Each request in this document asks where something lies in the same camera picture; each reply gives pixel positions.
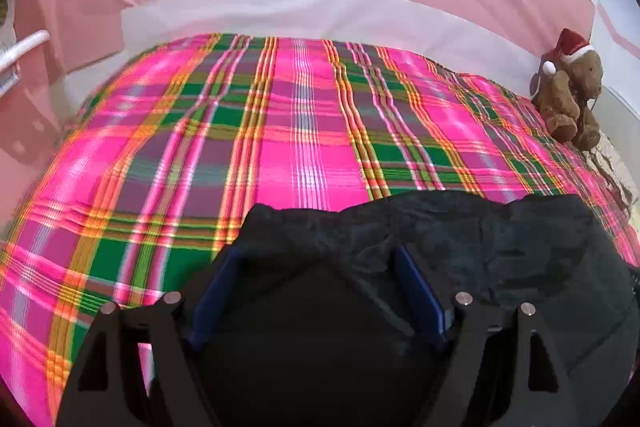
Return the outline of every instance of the plaid bedspread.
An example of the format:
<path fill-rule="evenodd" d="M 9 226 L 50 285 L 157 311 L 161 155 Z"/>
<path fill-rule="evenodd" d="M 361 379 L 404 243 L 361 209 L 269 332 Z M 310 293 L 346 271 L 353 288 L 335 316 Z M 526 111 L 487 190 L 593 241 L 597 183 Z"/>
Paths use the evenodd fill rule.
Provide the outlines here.
<path fill-rule="evenodd" d="M 50 426 L 101 304 L 176 289 L 254 203 L 340 210 L 416 188 L 575 192 L 638 263 L 604 181 L 490 80 L 344 42 L 207 34 L 152 49 L 91 97 L 18 210 L 0 250 L 0 375 Z"/>

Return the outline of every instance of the santa hat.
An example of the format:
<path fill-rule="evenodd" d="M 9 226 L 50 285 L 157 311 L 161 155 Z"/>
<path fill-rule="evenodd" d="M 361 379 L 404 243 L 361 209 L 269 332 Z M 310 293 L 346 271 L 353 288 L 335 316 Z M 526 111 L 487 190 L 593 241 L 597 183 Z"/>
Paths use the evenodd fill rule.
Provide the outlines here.
<path fill-rule="evenodd" d="M 558 52 L 558 58 L 562 62 L 571 64 L 588 51 L 593 51 L 593 47 L 580 33 L 568 28 L 562 30 L 558 44 L 556 44 L 556 52 Z"/>

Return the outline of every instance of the brown teddy bear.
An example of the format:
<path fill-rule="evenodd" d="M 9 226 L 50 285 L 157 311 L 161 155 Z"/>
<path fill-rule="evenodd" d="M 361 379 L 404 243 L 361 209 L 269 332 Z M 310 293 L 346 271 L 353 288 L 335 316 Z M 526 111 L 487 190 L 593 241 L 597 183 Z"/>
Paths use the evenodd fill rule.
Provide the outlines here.
<path fill-rule="evenodd" d="M 553 138 L 590 150 L 600 140 L 600 126 L 587 106 L 602 90 L 600 56 L 580 34 L 565 28 L 550 58 L 542 66 L 533 103 Z"/>

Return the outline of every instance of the black fabric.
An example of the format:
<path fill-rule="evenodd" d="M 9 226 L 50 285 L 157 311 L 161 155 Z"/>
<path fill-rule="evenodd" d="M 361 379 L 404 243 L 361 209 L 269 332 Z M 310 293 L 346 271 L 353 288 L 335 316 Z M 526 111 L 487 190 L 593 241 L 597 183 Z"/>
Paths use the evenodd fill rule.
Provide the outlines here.
<path fill-rule="evenodd" d="M 579 424 L 625 388 L 640 319 L 625 263 L 577 196 L 498 204 L 409 192 L 340 213 L 256 205 L 234 242 L 241 275 L 198 367 L 234 426 L 409 426 L 442 367 L 419 342 L 390 267 L 416 245 L 455 291 L 535 304 L 554 334 Z"/>

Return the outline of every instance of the metal bolt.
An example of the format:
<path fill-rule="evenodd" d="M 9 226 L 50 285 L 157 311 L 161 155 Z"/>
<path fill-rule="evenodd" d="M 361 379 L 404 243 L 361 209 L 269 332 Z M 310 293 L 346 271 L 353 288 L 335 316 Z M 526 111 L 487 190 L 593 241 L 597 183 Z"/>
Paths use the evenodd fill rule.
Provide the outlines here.
<path fill-rule="evenodd" d="M 182 299 L 182 295 L 180 295 L 180 292 L 168 292 L 165 293 L 164 296 L 162 296 L 162 299 L 167 304 L 175 304 L 180 302 L 180 299 Z"/>
<path fill-rule="evenodd" d="M 117 306 L 118 305 L 115 302 L 105 302 L 102 306 L 100 306 L 100 313 L 111 315 L 114 311 L 116 311 Z"/>
<path fill-rule="evenodd" d="M 458 304 L 462 304 L 463 306 L 469 306 L 474 301 L 471 293 L 467 292 L 458 292 L 456 293 L 456 301 Z"/>
<path fill-rule="evenodd" d="M 533 315 L 536 312 L 536 307 L 533 304 L 531 304 L 530 302 L 523 302 L 520 305 L 520 311 L 522 313 L 524 313 L 525 315 L 529 315 L 529 317 L 530 317 L 531 315 Z"/>

